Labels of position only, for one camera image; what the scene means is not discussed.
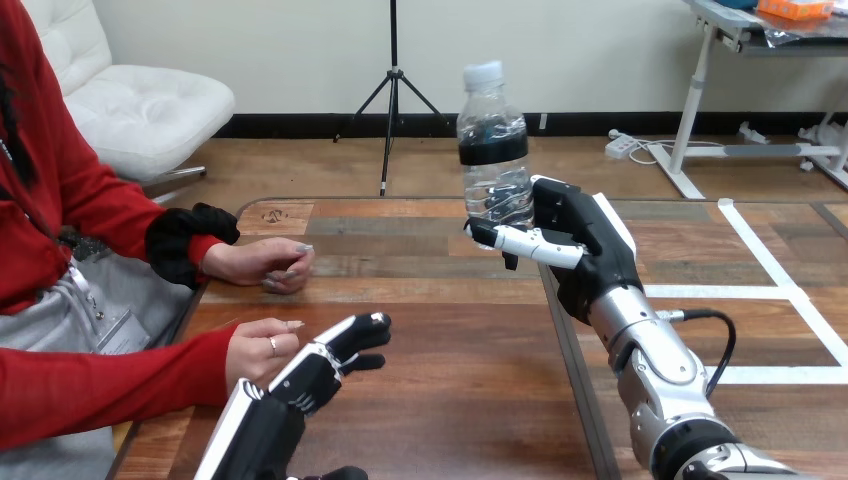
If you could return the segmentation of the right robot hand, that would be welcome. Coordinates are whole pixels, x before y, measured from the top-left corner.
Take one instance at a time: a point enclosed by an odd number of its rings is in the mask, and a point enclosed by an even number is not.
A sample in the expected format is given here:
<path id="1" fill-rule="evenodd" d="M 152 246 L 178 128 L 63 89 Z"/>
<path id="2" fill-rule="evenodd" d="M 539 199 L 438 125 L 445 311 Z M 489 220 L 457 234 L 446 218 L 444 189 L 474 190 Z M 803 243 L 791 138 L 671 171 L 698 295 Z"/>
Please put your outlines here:
<path id="1" fill-rule="evenodd" d="M 465 234 L 502 252 L 505 267 L 528 258 L 550 268 L 559 282 L 565 311 L 588 325 L 591 304 L 615 288 L 644 289 L 636 267 L 636 245 L 623 221 L 601 194 L 542 175 L 531 177 L 534 220 L 530 227 L 470 217 Z"/>

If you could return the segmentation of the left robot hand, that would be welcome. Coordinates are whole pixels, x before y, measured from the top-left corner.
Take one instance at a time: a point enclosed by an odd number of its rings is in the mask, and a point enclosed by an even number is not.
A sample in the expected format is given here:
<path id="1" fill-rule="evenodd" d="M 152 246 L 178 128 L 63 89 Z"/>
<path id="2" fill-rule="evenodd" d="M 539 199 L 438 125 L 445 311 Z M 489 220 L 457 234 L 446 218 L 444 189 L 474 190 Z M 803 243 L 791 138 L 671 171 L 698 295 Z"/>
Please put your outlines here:
<path id="1" fill-rule="evenodd" d="M 354 371 L 380 369 L 371 348 L 391 340 L 383 312 L 351 315 L 314 337 L 266 388 L 241 379 L 220 415 L 196 479 L 288 479 L 305 421 L 327 405 Z"/>

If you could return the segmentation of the person's hand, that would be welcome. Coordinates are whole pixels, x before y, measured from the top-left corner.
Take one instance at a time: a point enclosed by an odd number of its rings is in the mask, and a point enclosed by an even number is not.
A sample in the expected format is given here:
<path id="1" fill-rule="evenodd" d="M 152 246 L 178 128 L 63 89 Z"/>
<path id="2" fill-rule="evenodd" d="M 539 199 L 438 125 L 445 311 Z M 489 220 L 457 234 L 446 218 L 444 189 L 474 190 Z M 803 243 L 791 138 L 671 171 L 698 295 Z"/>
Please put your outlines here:
<path id="1" fill-rule="evenodd" d="M 240 324 L 230 338 L 225 374 L 228 392 L 238 380 L 267 387 L 299 351 L 302 321 L 265 318 Z"/>
<path id="2" fill-rule="evenodd" d="M 245 245 L 219 243 L 207 250 L 199 266 L 203 274 L 233 285 L 289 295 L 305 287 L 315 256 L 312 245 L 272 237 Z"/>

